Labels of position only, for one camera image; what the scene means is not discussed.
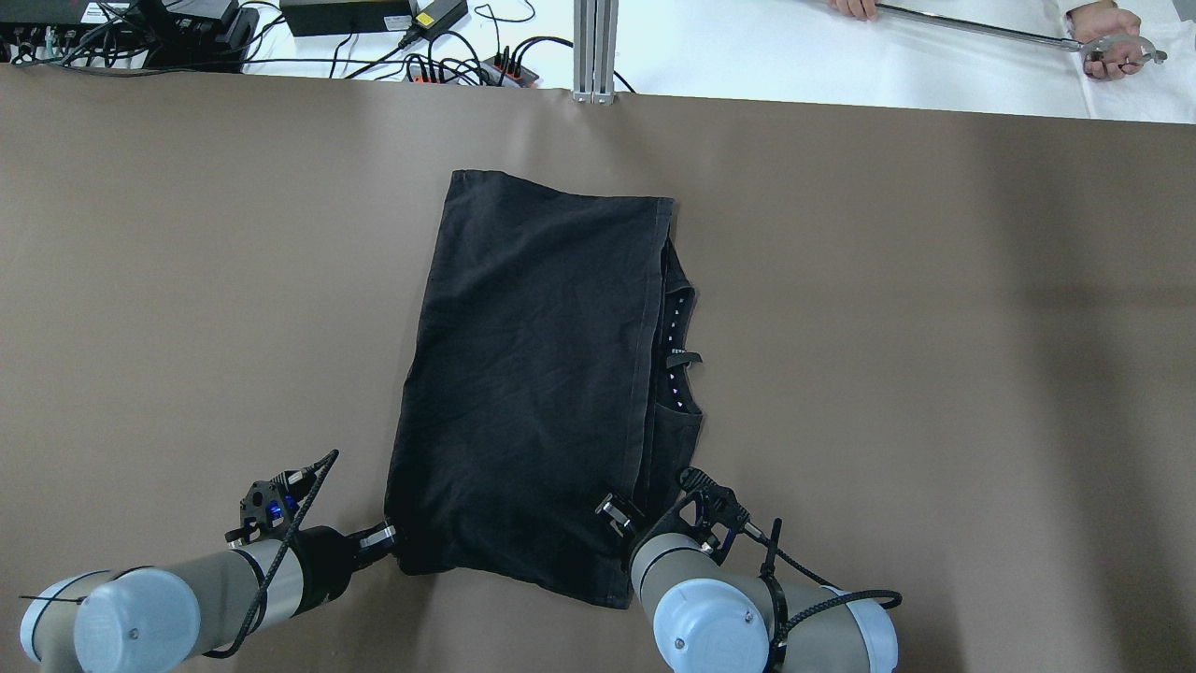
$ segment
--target metal rod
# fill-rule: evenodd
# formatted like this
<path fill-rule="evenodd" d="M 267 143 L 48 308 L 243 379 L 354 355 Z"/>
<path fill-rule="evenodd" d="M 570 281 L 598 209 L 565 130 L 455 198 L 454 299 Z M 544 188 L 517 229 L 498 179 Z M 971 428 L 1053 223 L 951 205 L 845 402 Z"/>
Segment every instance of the metal rod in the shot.
<path fill-rule="evenodd" d="M 1046 35 L 1038 35 L 1035 32 L 1013 30 L 1011 27 L 1000 27 L 995 25 L 969 22 L 964 19 L 953 19 L 951 17 L 932 14 L 929 12 L 919 12 L 916 10 L 908 10 L 905 7 L 897 7 L 893 5 L 885 5 L 881 2 L 877 2 L 877 10 L 920 23 L 942 25 L 957 30 L 964 30 L 968 32 L 991 35 L 995 37 L 1005 37 L 1008 39 L 1017 39 L 1019 42 L 1031 42 L 1033 44 L 1042 44 L 1043 47 L 1054 47 L 1056 49 L 1063 49 L 1064 51 L 1079 51 L 1084 47 L 1082 42 L 1078 42 L 1075 39 L 1068 39 L 1066 37 L 1050 37 Z"/>

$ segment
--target black fabric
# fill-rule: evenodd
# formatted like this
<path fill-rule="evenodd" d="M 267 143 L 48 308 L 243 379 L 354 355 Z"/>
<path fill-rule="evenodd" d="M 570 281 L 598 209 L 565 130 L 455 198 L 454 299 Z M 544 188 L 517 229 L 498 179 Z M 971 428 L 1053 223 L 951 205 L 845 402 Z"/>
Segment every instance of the black fabric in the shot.
<path fill-rule="evenodd" d="M 408 574 L 474 568 L 624 608 L 609 491 L 658 518 L 701 426 L 664 197 L 456 171 L 386 489 Z"/>

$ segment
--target person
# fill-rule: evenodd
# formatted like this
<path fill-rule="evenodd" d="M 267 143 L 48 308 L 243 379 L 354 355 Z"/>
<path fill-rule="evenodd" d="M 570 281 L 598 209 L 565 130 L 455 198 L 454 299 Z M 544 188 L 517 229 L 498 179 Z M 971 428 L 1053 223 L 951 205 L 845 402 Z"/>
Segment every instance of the person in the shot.
<path fill-rule="evenodd" d="M 877 0 L 826 0 L 826 5 L 838 10 L 843 16 L 860 20 L 877 18 Z M 1080 5 L 1067 13 L 1072 20 L 1072 37 L 1088 42 L 1105 35 L 1127 33 L 1136 36 L 1142 26 L 1142 19 L 1129 10 L 1122 10 L 1112 0 L 1098 0 Z M 1135 59 L 1142 55 L 1137 45 L 1121 42 L 1105 53 L 1098 61 L 1084 63 L 1084 72 L 1092 79 L 1122 79 L 1142 69 Z"/>

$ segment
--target white sticker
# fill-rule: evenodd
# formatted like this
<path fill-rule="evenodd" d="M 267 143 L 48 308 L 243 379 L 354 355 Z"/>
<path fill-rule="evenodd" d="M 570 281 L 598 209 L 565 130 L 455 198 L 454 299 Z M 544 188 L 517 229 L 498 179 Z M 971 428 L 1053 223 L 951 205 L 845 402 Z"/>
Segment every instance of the white sticker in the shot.
<path fill-rule="evenodd" d="M 129 8 L 132 2 L 104 2 L 104 5 L 108 5 L 118 12 L 123 12 Z M 83 18 L 79 19 L 79 23 L 106 24 L 114 18 L 116 17 L 111 16 L 110 12 L 105 12 L 104 8 L 99 6 L 99 2 L 87 2 L 87 8 L 83 11 Z"/>
<path fill-rule="evenodd" d="M 383 17 L 382 20 L 386 23 L 386 30 L 407 30 L 411 27 L 411 17 L 408 16 Z"/>

